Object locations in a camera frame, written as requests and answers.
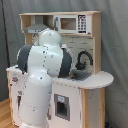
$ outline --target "toy sink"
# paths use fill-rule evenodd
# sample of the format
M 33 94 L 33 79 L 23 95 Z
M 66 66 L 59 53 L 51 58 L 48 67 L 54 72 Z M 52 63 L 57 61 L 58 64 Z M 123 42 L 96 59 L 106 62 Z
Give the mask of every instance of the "toy sink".
M 87 79 L 89 76 L 91 76 L 92 73 L 85 71 L 85 70 L 77 70 L 73 69 L 67 79 L 69 80 L 75 80 L 75 81 L 83 81 Z

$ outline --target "floor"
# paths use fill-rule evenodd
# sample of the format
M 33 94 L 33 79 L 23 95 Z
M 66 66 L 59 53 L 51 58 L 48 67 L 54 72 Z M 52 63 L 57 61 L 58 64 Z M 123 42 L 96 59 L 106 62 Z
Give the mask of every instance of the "floor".
M 0 128 L 18 128 L 11 122 L 9 99 L 0 102 Z

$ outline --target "backsplash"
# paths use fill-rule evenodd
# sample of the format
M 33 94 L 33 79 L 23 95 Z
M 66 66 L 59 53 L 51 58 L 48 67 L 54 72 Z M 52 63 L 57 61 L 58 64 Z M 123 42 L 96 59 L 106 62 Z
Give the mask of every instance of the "backsplash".
M 32 42 L 35 43 L 38 39 L 38 34 L 33 34 Z M 81 36 L 62 36 L 62 43 L 67 44 L 68 48 L 73 53 L 73 68 L 77 63 L 78 54 L 81 51 L 87 51 L 93 57 L 93 39 Z M 85 70 L 93 71 L 93 66 L 90 65 L 90 60 L 86 55 L 81 56 L 81 62 L 86 62 Z

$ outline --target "cabinet handle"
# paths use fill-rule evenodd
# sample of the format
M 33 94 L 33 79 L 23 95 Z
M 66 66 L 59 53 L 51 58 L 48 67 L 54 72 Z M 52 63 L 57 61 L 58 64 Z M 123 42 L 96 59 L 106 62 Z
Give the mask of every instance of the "cabinet handle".
M 48 120 L 51 120 L 51 105 L 49 104 L 48 113 L 47 113 Z
M 58 21 L 58 17 L 56 17 L 56 18 L 54 19 L 54 28 L 55 28 L 56 31 L 58 31 L 58 28 L 57 28 L 57 26 L 56 26 L 56 21 Z

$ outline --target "countertop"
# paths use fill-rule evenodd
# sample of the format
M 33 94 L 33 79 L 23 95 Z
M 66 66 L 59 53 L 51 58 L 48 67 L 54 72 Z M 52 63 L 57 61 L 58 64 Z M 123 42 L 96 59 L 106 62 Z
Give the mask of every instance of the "countertop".
M 7 71 L 14 71 L 20 73 L 21 71 L 19 69 L 16 69 L 15 67 L 16 66 L 7 68 Z M 68 86 L 79 87 L 84 89 L 96 89 L 96 88 L 103 88 L 109 86 L 113 82 L 114 77 L 110 73 L 100 71 L 96 75 L 91 75 L 90 77 L 88 77 L 83 81 L 74 81 L 74 80 L 54 78 L 54 77 L 52 78 L 52 80 L 55 83 L 60 83 L 60 85 L 65 84 Z

